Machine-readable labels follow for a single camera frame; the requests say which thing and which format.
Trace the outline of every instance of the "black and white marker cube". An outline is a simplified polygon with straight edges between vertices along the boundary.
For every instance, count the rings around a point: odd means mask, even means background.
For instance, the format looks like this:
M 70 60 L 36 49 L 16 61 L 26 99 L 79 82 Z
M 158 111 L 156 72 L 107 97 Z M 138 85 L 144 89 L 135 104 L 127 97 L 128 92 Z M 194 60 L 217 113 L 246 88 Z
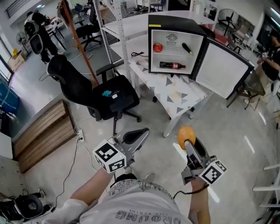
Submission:
M 99 165 L 108 173 L 126 167 L 126 156 L 107 140 L 103 140 L 92 153 Z
M 209 185 L 219 180 L 228 169 L 221 163 L 220 160 L 211 162 L 205 170 L 199 175 Z

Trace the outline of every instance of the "geometric patterned tablecloth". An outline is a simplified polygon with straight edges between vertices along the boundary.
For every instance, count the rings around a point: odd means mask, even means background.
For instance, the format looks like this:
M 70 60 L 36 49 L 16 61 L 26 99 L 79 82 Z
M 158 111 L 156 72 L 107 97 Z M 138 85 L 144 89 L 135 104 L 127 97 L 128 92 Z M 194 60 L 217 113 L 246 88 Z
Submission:
M 180 75 L 171 77 L 170 74 L 149 73 L 149 62 L 146 59 L 130 62 L 132 70 L 153 91 L 172 119 L 182 115 L 208 95 L 195 81 L 188 84 Z

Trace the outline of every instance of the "standing fan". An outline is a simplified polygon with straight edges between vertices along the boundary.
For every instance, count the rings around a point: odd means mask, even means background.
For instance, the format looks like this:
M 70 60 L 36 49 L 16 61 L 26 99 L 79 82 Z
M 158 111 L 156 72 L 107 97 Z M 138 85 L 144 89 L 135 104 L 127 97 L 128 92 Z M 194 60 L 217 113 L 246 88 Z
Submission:
M 25 33 L 22 31 L 18 32 L 16 39 L 17 39 L 17 43 L 19 45 L 22 45 L 24 47 L 24 49 L 26 50 L 27 55 L 29 55 L 27 49 L 25 48 L 25 44 L 28 42 L 28 40 L 25 36 Z
M 231 9 L 223 9 L 218 15 L 219 25 L 225 29 L 224 36 L 226 35 L 229 28 L 232 32 L 236 32 L 241 28 L 242 21 L 239 15 Z

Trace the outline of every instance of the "wooden pallet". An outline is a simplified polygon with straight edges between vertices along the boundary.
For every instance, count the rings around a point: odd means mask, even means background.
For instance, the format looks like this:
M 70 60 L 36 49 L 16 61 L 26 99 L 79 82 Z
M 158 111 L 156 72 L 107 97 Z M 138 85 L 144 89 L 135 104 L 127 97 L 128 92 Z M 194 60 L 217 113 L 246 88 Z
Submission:
M 15 142 L 14 154 L 25 173 L 75 136 L 68 108 L 58 102 L 40 116 Z

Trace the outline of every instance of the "gray floor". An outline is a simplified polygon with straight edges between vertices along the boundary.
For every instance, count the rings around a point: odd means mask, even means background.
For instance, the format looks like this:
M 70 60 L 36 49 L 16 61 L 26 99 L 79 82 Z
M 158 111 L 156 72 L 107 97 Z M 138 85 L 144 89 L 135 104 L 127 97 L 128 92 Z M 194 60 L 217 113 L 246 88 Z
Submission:
M 85 18 L 84 25 L 88 23 L 88 16 Z M 51 39 L 55 45 L 59 48 L 59 52 L 64 52 L 64 55 L 68 60 L 75 59 L 80 55 L 80 51 L 77 48 L 71 47 L 76 44 L 76 41 L 72 39 L 71 31 L 67 28 L 61 30 L 65 39 L 63 39 L 63 44 L 66 47 L 66 51 L 61 47 L 58 41 L 52 36 Z M 109 43 L 116 42 L 116 38 L 108 34 Z M 98 43 L 91 42 L 88 47 L 86 55 L 89 57 L 91 54 L 92 58 L 89 60 L 93 71 L 95 72 L 100 67 L 109 63 L 109 59 L 105 50 L 104 45 L 99 46 Z M 119 56 L 112 54 L 114 60 L 118 60 Z M 86 66 L 86 63 L 82 56 L 71 62 L 75 68 L 85 74 L 86 77 L 91 77 L 90 71 Z M 27 61 L 22 64 L 13 76 L 11 87 L 20 97 L 20 106 L 15 117 L 13 117 L 10 125 L 10 134 L 13 138 L 16 134 L 24 127 L 25 124 L 44 106 L 51 102 L 55 97 L 61 94 L 60 85 L 58 82 L 54 81 L 51 77 L 46 78 L 44 81 L 40 82 L 39 78 L 42 75 L 43 79 L 46 77 L 47 65 L 41 61 L 39 55 L 32 53 Z
M 75 58 L 79 52 L 70 45 L 74 45 L 71 36 L 66 37 L 67 58 Z M 107 61 L 104 46 L 97 47 L 87 55 L 93 54 L 90 62 L 94 70 L 105 65 Z M 73 65 L 81 73 L 89 73 L 82 58 L 73 61 Z M 13 87 L 22 99 L 18 119 L 14 122 L 14 130 L 23 125 L 20 116 L 28 121 L 60 94 L 60 87 L 52 78 L 39 82 L 39 77 L 46 70 L 40 58 L 31 55 L 21 66 L 13 79 Z M 265 198 L 265 193 L 253 192 L 254 186 L 268 186 L 274 179 L 272 171 L 263 171 L 266 165 L 277 163 L 277 132 L 272 114 L 266 104 L 261 101 L 258 109 L 244 110 L 242 99 L 236 100 L 230 108 L 226 108 L 227 101 L 213 95 L 200 113 L 190 120 L 185 114 L 179 120 L 168 138 L 162 132 L 168 124 L 168 115 L 161 104 L 152 102 L 151 92 L 143 87 L 140 104 L 134 111 L 142 116 L 142 123 L 125 116 L 118 121 L 117 131 L 129 126 L 145 126 L 150 129 L 150 136 L 145 145 L 135 155 L 136 163 L 133 168 L 136 175 L 143 178 L 154 172 L 155 182 L 165 187 L 172 195 L 178 190 L 189 191 L 190 186 L 184 186 L 181 171 L 186 167 L 173 144 L 177 143 L 177 131 L 180 126 L 192 125 L 197 136 L 208 149 L 210 155 L 216 155 L 228 168 L 228 172 L 209 190 L 209 204 L 212 223 L 215 224 L 252 224 L 263 213 L 259 204 Z M 71 103 L 73 115 L 77 121 L 90 117 L 86 107 Z M 84 132 L 86 146 L 91 152 L 102 139 L 112 135 L 113 120 L 96 122 L 90 118 L 80 123 Z M 43 188 L 47 194 L 45 202 L 55 203 L 56 195 L 63 190 L 63 180 L 68 175 L 73 162 L 75 139 L 50 154 L 26 174 L 30 192 Z M 79 147 L 75 165 L 65 182 L 65 193 L 57 200 L 61 207 L 71 194 L 82 186 L 95 171 L 91 168 L 88 152 Z M 190 197 L 180 196 L 176 202 L 181 212 L 188 216 Z

